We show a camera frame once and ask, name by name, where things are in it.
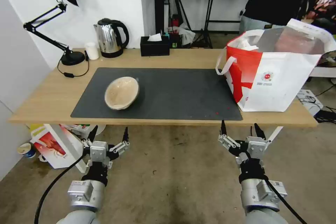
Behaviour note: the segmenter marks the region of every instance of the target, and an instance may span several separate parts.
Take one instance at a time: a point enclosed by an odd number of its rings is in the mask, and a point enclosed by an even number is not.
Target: black desk lamp
[[[72,3],[73,5],[78,6],[77,1],[78,0],[68,0],[70,3]],[[35,18],[34,20],[27,22],[23,25],[23,28],[33,34],[35,34],[36,36],[44,39],[45,41],[53,44],[54,46],[58,47],[59,49],[62,49],[64,51],[63,56],[61,58],[61,62],[63,65],[76,65],[79,64],[81,62],[83,62],[85,60],[85,56],[83,53],[81,52],[77,52],[77,51],[72,51],[69,49],[68,45],[62,44],[60,42],[57,42],[55,40],[52,40],[50,38],[48,38],[46,35],[43,35],[42,33],[36,31],[36,29],[38,27],[40,27],[41,25],[49,22],[50,20],[54,19],[55,17],[61,15],[62,13],[64,13],[67,9],[67,5],[63,2],[63,0],[57,0],[57,2],[59,2],[59,4],[52,8],[51,10],[47,11],[46,13],[42,14],[41,16]],[[48,19],[43,19],[41,20],[42,17],[44,17],[45,15],[53,12],[56,9],[60,9],[61,12],[55,14],[54,16],[48,18]]]

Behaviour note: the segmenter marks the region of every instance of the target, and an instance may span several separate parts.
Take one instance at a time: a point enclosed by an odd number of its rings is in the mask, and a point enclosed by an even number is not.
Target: beige bowl
[[[128,108],[139,94],[139,84],[132,77],[121,77],[110,83],[105,91],[105,103],[113,110]]]

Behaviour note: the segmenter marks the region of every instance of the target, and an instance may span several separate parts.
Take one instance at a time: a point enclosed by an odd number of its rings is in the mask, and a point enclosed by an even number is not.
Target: gray pants
[[[255,30],[255,29],[262,29],[264,30],[265,25],[271,25],[270,23],[256,20],[256,19],[251,19],[249,17],[245,17],[244,15],[241,17],[240,20],[240,25],[239,25],[239,34],[242,34],[243,32],[247,30]],[[281,28],[283,26],[279,25],[272,25],[272,28]]]

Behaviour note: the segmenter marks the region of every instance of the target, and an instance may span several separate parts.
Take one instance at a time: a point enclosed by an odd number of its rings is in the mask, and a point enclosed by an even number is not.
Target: red and white bag
[[[219,71],[223,50],[216,72],[226,74],[242,111],[283,112],[322,54],[334,50],[336,42],[330,33],[291,19],[284,28],[250,30],[231,40],[226,47],[226,64]]]

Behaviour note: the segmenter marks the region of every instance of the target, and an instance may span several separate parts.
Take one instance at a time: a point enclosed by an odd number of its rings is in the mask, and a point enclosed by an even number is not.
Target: black tissue box
[[[148,41],[149,37],[141,37],[141,56],[161,56],[169,55],[169,38],[161,36],[162,41]]]

